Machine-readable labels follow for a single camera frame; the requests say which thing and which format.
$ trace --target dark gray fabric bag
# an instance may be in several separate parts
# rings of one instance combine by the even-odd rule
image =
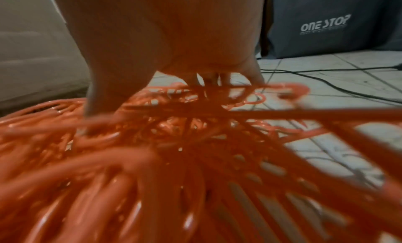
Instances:
[[[269,58],[346,52],[370,45],[384,0],[273,0]]]
[[[373,40],[375,49],[402,51],[402,0],[386,0]]]

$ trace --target hand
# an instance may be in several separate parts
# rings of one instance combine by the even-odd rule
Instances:
[[[91,69],[86,115],[115,111],[156,71],[239,72],[263,84],[254,48],[263,0],[56,0]]]

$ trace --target tiled floor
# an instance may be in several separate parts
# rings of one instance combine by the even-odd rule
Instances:
[[[338,87],[354,92],[402,100],[402,71],[393,69],[360,70],[368,67],[394,66],[402,63],[402,52],[362,51],[342,54],[328,54],[292,59],[260,60],[261,69],[266,70],[327,70],[330,72],[307,72],[309,76],[324,79]],[[341,69],[358,69],[357,71],[341,71]],[[317,80],[296,76],[290,73],[264,74],[267,83],[296,82],[311,88],[311,94],[303,99],[303,103],[312,108],[380,108],[401,106],[396,103],[360,98],[333,89]],[[150,83],[170,85],[181,80],[176,77],[158,73]],[[248,83],[239,74],[232,75],[232,84]],[[282,103],[275,99],[258,106],[247,106],[242,109],[284,109]],[[317,127],[314,122],[306,122],[307,127],[297,122],[278,121],[287,128],[311,129]],[[359,130],[402,150],[402,129],[387,124],[365,124]],[[362,156],[342,143],[335,136],[326,134],[307,140],[300,140],[287,145],[298,155],[307,159],[322,171],[334,176],[346,177],[368,187],[379,187],[382,184],[382,172],[364,160]]]

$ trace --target pile of orange hangers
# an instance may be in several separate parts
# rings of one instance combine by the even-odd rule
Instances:
[[[242,98],[254,91],[245,89]],[[287,111],[230,110],[223,88],[143,90],[114,115],[82,118],[83,98],[43,103],[0,119],[0,242],[377,242],[402,238],[400,206],[324,174],[283,146],[333,133],[402,182],[399,153],[355,131],[399,126],[402,111],[305,110],[309,89],[269,84]],[[315,120],[286,129],[265,120]],[[79,132],[99,129],[98,135]],[[318,227],[294,200],[318,203]],[[283,226],[272,207],[291,223]],[[301,237],[288,227],[294,226]]]

